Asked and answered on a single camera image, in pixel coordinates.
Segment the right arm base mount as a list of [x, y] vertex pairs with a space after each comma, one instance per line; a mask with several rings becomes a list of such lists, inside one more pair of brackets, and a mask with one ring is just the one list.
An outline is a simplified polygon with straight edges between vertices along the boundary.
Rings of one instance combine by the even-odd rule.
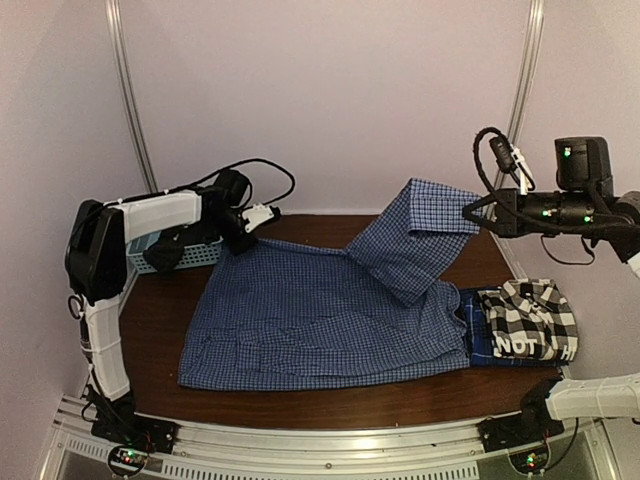
[[562, 421], [551, 418], [546, 399], [559, 377], [543, 380], [521, 400], [520, 411], [502, 417], [487, 417], [478, 425], [486, 453], [507, 450], [517, 473], [532, 477], [551, 465], [548, 441], [565, 431]]

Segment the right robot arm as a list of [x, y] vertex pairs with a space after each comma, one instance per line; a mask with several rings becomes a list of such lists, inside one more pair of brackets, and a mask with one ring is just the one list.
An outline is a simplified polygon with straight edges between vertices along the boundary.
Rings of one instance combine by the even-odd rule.
[[[577, 235], [589, 246], [608, 243], [621, 263], [639, 271], [639, 194], [617, 196], [606, 140], [566, 137], [554, 142], [557, 190], [539, 192], [523, 156], [496, 127], [485, 127], [472, 144], [485, 197], [463, 216], [500, 238], [530, 234]], [[639, 421], [636, 374], [594, 380], [551, 379], [536, 385], [513, 419], [519, 440], [535, 440], [551, 424], [576, 418]]]

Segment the blue small-check shirt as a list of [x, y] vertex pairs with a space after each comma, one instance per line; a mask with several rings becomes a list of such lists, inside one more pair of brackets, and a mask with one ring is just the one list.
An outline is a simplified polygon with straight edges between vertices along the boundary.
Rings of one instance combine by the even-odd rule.
[[223, 251], [189, 325], [180, 385], [340, 389], [469, 364], [457, 288], [442, 280], [479, 229], [476, 195], [411, 179], [342, 249], [262, 239]]

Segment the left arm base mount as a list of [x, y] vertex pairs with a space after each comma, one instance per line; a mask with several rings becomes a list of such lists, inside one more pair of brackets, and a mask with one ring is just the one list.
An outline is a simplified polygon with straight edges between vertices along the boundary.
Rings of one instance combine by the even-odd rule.
[[140, 474], [153, 454], [173, 452], [178, 424], [137, 414], [131, 395], [111, 401], [88, 384], [84, 398], [81, 417], [91, 424], [91, 434], [113, 443], [106, 464], [116, 479]]

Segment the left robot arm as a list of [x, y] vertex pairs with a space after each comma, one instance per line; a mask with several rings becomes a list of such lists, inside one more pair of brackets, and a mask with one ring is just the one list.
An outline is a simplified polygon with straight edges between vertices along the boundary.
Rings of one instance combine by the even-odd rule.
[[106, 203], [86, 200], [77, 211], [64, 260], [73, 292], [70, 309], [80, 323], [90, 380], [99, 398], [112, 407], [104, 425], [123, 444], [137, 442], [144, 433], [142, 419], [117, 405], [132, 393], [119, 330], [128, 244], [151, 233], [197, 225], [239, 255], [256, 244], [259, 226], [280, 216], [269, 205], [239, 207], [249, 186], [245, 177], [233, 169], [222, 174], [210, 186], [187, 185]]

